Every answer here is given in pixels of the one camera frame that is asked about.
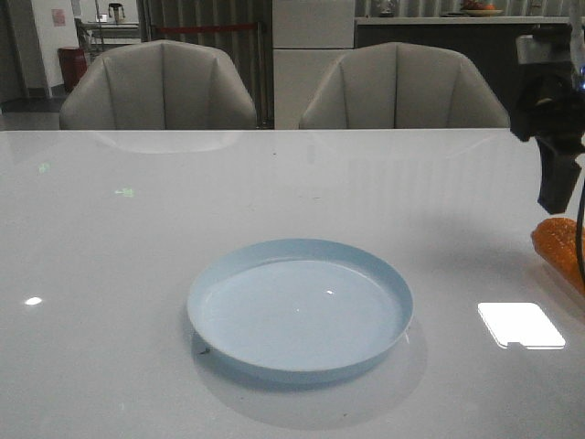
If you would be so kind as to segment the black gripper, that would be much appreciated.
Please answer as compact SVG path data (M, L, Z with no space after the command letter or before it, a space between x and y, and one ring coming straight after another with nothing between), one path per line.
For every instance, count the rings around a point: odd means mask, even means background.
M571 58L569 24L537 25L516 39L522 73L511 131L522 142L537 139L541 160L538 203L564 213L580 176L584 91Z

